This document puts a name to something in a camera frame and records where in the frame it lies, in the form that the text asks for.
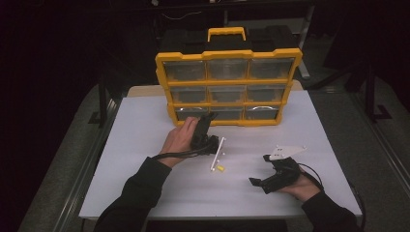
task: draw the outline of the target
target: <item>black jacket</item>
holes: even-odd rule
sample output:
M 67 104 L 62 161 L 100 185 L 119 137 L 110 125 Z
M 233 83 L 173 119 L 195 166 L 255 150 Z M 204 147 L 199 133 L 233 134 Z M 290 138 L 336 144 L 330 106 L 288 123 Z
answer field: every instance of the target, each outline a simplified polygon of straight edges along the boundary
M 94 231 L 140 231 L 151 208 L 157 205 L 170 172 L 168 166 L 147 158 L 138 172 L 127 180 L 121 196 L 102 212 Z M 315 232 L 362 231 L 355 216 L 324 192 L 311 197 L 302 209 Z

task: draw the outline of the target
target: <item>small white part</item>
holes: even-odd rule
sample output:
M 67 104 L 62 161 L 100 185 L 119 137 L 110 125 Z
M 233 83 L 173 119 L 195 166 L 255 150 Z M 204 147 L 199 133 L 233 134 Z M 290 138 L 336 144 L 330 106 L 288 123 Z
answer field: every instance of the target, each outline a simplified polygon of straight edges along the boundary
M 269 160 L 283 160 L 307 149 L 306 146 L 279 146 L 269 156 Z
M 215 154 L 214 161 L 213 161 L 212 164 L 211 164 L 211 171 L 215 171 L 215 167 L 216 167 L 217 164 L 220 162 L 220 160 L 218 159 L 219 156 L 220 156 L 220 154 L 224 154 L 224 153 L 222 153 L 220 150 L 222 149 L 222 145 L 223 145 L 223 142 L 224 142 L 225 140 L 226 140 L 226 138 L 224 138 L 224 137 L 222 137 L 222 138 L 220 139 L 220 145 L 219 145 L 219 147 L 218 147 L 217 153 Z

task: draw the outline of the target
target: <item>clear plastic drawer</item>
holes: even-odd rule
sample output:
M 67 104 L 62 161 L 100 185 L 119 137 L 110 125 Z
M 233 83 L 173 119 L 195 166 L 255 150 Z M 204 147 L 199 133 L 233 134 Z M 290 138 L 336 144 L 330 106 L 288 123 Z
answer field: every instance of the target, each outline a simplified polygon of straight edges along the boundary
M 249 77 L 251 79 L 287 78 L 294 58 L 251 59 Z
M 185 121 L 188 117 L 201 117 L 208 113 L 208 107 L 175 107 L 178 121 Z
M 200 103 L 206 101 L 205 86 L 171 87 L 174 103 Z
M 206 76 L 204 61 L 166 61 L 163 67 L 170 81 L 204 80 Z
M 244 79 L 247 75 L 246 59 L 215 59 L 208 61 L 210 79 Z
M 240 120 L 242 118 L 243 107 L 211 107 L 211 112 L 217 113 L 218 120 Z
M 248 102 L 279 102 L 282 100 L 285 84 L 249 85 Z
M 212 103 L 240 103 L 245 99 L 245 85 L 208 86 Z
M 247 106 L 245 118 L 247 120 L 273 120 L 277 118 L 278 106 Z

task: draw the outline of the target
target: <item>plastic storage organizer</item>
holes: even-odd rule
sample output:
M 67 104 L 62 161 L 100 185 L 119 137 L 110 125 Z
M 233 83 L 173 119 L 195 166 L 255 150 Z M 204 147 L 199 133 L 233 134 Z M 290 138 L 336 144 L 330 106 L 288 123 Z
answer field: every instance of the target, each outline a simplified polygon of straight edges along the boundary
M 277 125 L 302 59 L 286 26 L 165 32 L 157 77 L 175 125 L 217 112 L 211 125 Z

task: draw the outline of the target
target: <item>white tabletop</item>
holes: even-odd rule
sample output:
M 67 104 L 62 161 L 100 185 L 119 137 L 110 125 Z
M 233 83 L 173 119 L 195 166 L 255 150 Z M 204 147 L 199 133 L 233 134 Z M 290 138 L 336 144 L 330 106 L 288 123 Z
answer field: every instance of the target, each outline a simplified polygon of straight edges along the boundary
M 124 183 L 146 157 L 160 151 L 173 128 L 164 96 L 123 99 L 79 216 L 97 218 L 121 194 Z M 362 214 L 307 91 L 291 92 L 278 126 L 217 126 L 210 127 L 208 134 L 226 138 L 226 155 L 220 160 L 225 170 L 210 171 L 213 155 L 179 163 L 166 180 L 150 219 L 302 216 L 301 203 L 293 197 L 265 194 L 249 181 L 249 177 L 263 180 L 275 174 L 262 156 L 271 154 L 276 145 L 306 146 L 293 159 L 316 170 L 336 203 L 357 216 Z

